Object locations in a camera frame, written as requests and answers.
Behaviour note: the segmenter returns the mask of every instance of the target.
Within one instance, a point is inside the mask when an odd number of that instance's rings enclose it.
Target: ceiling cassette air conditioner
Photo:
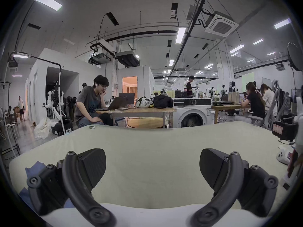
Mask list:
[[[215,11],[206,21],[205,32],[226,37],[233,32],[239,25],[231,17]]]

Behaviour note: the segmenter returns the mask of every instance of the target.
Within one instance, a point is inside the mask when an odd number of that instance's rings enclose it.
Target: man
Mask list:
[[[195,79],[194,76],[189,76],[189,81],[186,84],[186,89],[187,89],[187,97],[192,97],[192,88],[191,88],[191,82],[193,82]]]
[[[24,103],[21,97],[19,96],[19,102],[18,102],[19,110],[20,110],[20,119],[24,119]]]
[[[109,81],[102,75],[97,75],[94,85],[85,86],[77,101],[74,120],[81,128],[90,124],[113,125],[110,115],[107,113],[98,114],[96,108],[105,108],[104,95],[109,85]]]

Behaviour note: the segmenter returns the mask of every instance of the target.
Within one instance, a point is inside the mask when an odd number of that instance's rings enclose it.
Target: black bag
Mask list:
[[[159,95],[154,97],[154,107],[155,108],[172,108],[173,100],[169,96]]]

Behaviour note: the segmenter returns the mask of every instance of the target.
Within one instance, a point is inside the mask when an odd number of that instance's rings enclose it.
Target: wooden table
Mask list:
[[[165,129],[165,114],[169,115],[169,128],[173,127],[173,112],[177,110],[174,108],[135,108],[122,111],[107,110],[96,111],[99,114],[110,113],[112,114],[113,124],[116,125],[116,117],[134,117],[134,118],[163,118],[163,129]]]
[[[215,114],[214,114],[214,123],[217,123],[218,121],[218,112],[219,111],[223,111],[223,110],[230,110],[230,109],[238,109],[238,108],[242,108],[241,104],[233,104],[233,105],[212,105],[211,109],[215,110]]]

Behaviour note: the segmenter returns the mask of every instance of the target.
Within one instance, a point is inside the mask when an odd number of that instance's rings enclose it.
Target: laptop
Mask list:
[[[134,104],[134,93],[119,93],[119,96],[125,96],[127,104]]]
[[[118,96],[115,97],[115,99],[112,101],[112,103],[105,108],[96,108],[95,110],[98,111],[107,111],[107,110],[113,110],[116,108],[124,108],[127,105],[126,97],[125,96]]]

